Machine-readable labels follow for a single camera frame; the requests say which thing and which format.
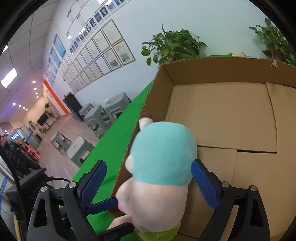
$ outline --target green fuzzy fabric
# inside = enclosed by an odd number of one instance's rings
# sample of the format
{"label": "green fuzzy fabric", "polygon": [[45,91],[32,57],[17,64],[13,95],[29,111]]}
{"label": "green fuzzy fabric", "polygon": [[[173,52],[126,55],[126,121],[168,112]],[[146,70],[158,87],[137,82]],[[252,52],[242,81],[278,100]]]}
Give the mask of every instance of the green fuzzy fabric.
{"label": "green fuzzy fabric", "polygon": [[144,233],[136,230],[136,234],[142,241],[172,241],[173,238],[177,235],[180,226],[181,223],[168,231],[159,233]]}

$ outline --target television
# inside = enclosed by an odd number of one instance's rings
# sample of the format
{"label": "television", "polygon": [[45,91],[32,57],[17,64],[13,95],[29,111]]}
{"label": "television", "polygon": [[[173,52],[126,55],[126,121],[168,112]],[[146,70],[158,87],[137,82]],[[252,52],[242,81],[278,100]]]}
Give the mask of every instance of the television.
{"label": "television", "polygon": [[40,126],[43,126],[43,124],[47,121],[48,119],[48,115],[46,113],[43,113],[43,115],[39,118],[39,120],[37,121],[37,123]]}

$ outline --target ceiling light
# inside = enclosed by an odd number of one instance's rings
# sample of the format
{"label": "ceiling light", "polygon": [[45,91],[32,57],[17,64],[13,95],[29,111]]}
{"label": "ceiling light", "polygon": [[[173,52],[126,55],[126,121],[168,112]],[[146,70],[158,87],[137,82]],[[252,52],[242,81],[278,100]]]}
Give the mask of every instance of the ceiling light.
{"label": "ceiling light", "polygon": [[15,79],[17,76],[17,72],[15,71],[15,68],[13,68],[1,81],[1,84],[4,86],[4,88],[7,88],[7,86]]}
{"label": "ceiling light", "polygon": [[7,46],[7,45],[4,47],[2,53],[3,53],[6,49],[8,49],[8,46]]}

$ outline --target teal plush shirt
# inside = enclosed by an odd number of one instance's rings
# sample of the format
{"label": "teal plush shirt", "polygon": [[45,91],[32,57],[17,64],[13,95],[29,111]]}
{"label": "teal plush shirt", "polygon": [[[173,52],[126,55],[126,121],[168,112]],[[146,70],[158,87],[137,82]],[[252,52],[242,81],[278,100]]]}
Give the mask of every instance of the teal plush shirt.
{"label": "teal plush shirt", "polygon": [[185,126],[154,122],[143,128],[131,147],[136,181],[156,185],[188,185],[197,144]]}

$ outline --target ceiling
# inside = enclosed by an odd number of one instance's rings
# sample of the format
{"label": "ceiling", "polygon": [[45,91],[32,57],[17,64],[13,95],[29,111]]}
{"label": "ceiling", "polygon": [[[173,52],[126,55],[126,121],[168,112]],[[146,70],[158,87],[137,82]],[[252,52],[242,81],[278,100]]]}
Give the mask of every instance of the ceiling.
{"label": "ceiling", "polygon": [[59,0],[48,0],[37,9],[16,31],[8,49],[0,56],[0,81],[13,68],[18,74],[7,88],[0,85],[0,123],[9,121],[15,114],[19,118],[25,115],[18,105],[29,109],[37,101],[35,87],[41,94],[44,44],[58,3]]}

